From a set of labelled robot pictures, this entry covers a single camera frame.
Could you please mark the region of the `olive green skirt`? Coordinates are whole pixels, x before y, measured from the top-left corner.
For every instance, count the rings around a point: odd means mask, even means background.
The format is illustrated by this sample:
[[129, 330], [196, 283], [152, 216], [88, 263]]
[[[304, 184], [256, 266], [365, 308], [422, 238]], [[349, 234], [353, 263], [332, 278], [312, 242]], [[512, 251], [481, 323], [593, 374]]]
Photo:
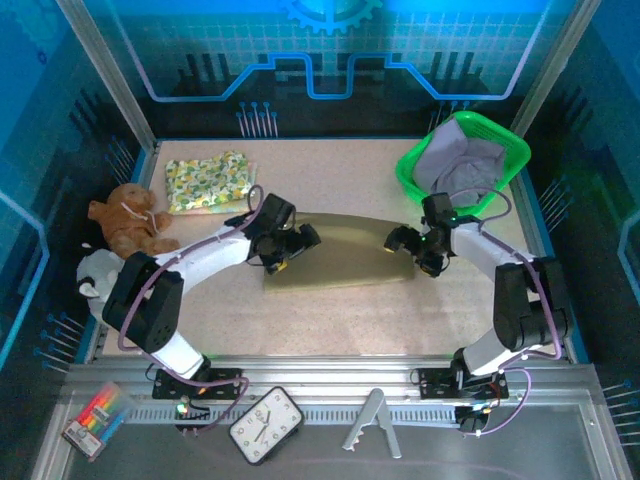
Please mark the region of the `olive green skirt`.
[[384, 248], [397, 222], [363, 216], [307, 213], [297, 215], [309, 224], [321, 243], [291, 260], [281, 272], [263, 281], [268, 293], [377, 285], [412, 279], [414, 263], [406, 252]]

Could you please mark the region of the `lavender grey skirt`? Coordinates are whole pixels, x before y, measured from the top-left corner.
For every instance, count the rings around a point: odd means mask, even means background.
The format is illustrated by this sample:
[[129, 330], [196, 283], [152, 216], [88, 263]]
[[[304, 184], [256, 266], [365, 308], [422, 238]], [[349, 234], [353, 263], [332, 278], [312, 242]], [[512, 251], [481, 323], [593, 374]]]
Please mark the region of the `lavender grey skirt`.
[[438, 126], [413, 171], [415, 185], [427, 194], [464, 191], [452, 204], [477, 205], [503, 176], [506, 149], [495, 142], [468, 137], [453, 118]]

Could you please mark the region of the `aluminium cross beam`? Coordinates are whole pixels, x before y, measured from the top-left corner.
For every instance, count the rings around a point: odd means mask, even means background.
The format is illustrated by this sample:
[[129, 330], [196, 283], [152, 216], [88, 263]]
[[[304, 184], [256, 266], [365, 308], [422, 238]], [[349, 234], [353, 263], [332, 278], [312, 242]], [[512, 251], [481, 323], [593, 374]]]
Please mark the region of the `aluminium cross beam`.
[[[259, 397], [282, 386], [303, 404], [353, 404], [371, 389], [381, 388], [395, 403], [418, 403], [420, 394], [414, 371], [449, 367], [444, 356], [218, 356], [216, 368], [239, 368], [249, 379], [249, 397]], [[602, 397], [595, 368], [542, 359], [519, 365], [532, 377], [529, 402], [534, 405], [578, 403]], [[148, 362], [134, 356], [104, 356], [90, 364], [73, 365], [60, 393], [87, 398], [109, 381], [132, 396], [147, 399], [152, 382], [145, 376]]]

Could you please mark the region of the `green plastic basket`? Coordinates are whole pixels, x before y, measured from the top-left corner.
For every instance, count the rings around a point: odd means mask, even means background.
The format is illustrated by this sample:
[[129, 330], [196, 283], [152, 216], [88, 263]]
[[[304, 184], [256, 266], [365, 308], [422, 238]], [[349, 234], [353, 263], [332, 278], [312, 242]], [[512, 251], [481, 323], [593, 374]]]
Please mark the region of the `green plastic basket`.
[[[444, 124], [448, 120], [452, 120], [453, 118], [459, 122], [463, 132], [468, 137], [492, 141], [502, 145], [506, 149], [503, 176], [498, 181], [496, 187], [494, 189], [490, 189], [483, 199], [475, 206], [459, 208], [453, 205], [456, 212], [460, 215], [477, 216], [481, 214], [495, 198], [495, 193], [503, 190], [513, 177], [526, 165], [531, 157], [531, 151], [528, 144], [522, 138], [485, 116], [472, 111], [455, 112], [446, 118], [440, 125]], [[431, 141], [434, 130], [408, 153], [406, 153], [398, 161], [395, 168], [396, 177], [403, 186], [405, 193], [417, 204], [421, 204], [422, 200], [426, 196], [432, 195], [423, 192], [415, 185], [412, 179], [412, 171], [420, 155]], [[452, 196], [453, 200], [455, 196], [462, 193], [464, 193], [464, 191], [449, 195]]]

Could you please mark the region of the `grey metal stand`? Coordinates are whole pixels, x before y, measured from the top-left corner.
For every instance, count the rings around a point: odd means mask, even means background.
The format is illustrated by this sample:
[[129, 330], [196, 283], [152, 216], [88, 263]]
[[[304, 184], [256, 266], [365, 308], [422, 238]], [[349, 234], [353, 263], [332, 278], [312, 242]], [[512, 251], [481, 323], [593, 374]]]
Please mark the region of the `grey metal stand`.
[[391, 457], [400, 459], [402, 457], [399, 442], [395, 434], [391, 413], [386, 403], [384, 392], [380, 388], [374, 388], [365, 403], [363, 404], [355, 422], [346, 435], [342, 449], [345, 451], [355, 451], [355, 445], [359, 442], [365, 427], [372, 426], [377, 422], [384, 431]]

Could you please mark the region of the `brown plush bear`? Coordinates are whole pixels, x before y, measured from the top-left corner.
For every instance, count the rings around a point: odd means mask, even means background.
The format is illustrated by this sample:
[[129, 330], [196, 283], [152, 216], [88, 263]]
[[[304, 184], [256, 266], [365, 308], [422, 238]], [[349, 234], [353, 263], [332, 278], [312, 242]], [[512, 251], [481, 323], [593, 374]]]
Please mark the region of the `brown plush bear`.
[[149, 256], [180, 248], [178, 240], [161, 236], [172, 224], [166, 211], [154, 213], [156, 197], [139, 184], [116, 187], [105, 202], [92, 200], [87, 217], [100, 225], [111, 251], [123, 260], [137, 252]]

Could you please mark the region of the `black white analog clock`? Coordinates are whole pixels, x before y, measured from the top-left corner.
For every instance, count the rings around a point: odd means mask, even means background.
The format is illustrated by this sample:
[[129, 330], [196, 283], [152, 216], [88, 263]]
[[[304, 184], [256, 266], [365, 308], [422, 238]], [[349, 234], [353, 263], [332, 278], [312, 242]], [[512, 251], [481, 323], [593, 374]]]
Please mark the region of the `black white analog clock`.
[[230, 438], [252, 466], [263, 463], [304, 423], [304, 414], [292, 397], [273, 387], [229, 428]]

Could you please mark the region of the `black controller board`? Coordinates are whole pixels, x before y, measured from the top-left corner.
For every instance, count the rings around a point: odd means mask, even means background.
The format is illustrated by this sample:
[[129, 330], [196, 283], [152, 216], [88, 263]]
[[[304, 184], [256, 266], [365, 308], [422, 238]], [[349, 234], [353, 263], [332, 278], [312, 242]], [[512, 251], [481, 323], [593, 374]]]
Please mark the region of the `black controller board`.
[[208, 420], [211, 417], [211, 410], [207, 406], [196, 405], [190, 398], [183, 396], [175, 406], [175, 427], [185, 434], [192, 430], [197, 432], [201, 427], [200, 420]]
[[463, 434], [477, 435], [488, 424], [491, 413], [490, 407], [460, 406], [455, 408], [455, 421], [458, 430]]

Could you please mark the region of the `grey white plush husky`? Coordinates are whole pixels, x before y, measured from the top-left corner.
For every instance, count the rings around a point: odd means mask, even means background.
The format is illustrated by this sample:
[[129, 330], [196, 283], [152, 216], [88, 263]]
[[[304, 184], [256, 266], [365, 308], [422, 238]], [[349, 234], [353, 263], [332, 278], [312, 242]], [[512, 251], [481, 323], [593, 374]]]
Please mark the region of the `grey white plush husky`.
[[81, 244], [83, 257], [76, 269], [76, 289], [88, 303], [92, 316], [104, 323], [102, 312], [116, 284], [125, 260], [116, 253]]

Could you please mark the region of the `pack of coloured markers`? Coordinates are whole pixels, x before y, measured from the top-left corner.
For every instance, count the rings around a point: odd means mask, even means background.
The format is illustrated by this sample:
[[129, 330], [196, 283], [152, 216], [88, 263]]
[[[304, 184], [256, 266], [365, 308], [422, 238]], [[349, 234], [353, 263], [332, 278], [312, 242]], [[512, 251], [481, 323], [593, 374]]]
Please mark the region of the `pack of coloured markers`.
[[104, 384], [83, 410], [67, 422], [61, 437], [93, 462], [128, 418], [134, 400], [113, 382]]

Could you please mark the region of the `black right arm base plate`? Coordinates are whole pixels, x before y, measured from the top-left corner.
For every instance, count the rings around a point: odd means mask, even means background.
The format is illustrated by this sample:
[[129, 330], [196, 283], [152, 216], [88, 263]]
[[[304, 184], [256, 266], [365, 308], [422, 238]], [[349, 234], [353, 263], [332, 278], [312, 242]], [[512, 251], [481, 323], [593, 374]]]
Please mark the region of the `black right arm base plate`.
[[504, 374], [472, 376], [453, 368], [419, 368], [420, 397], [438, 400], [498, 400], [509, 397]]

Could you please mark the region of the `aluminium frame post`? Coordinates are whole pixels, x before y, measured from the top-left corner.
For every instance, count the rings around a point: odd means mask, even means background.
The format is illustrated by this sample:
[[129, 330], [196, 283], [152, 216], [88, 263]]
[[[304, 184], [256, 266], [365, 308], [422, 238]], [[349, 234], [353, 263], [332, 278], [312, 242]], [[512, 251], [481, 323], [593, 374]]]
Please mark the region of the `aluminium frame post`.
[[531, 127], [601, 2], [602, 0], [575, 0], [573, 10], [511, 123], [510, 130], [516, 135], [523, 137]]
[[83, 0], [55, 0], [141, 148], [153, 152], [156, 137]]

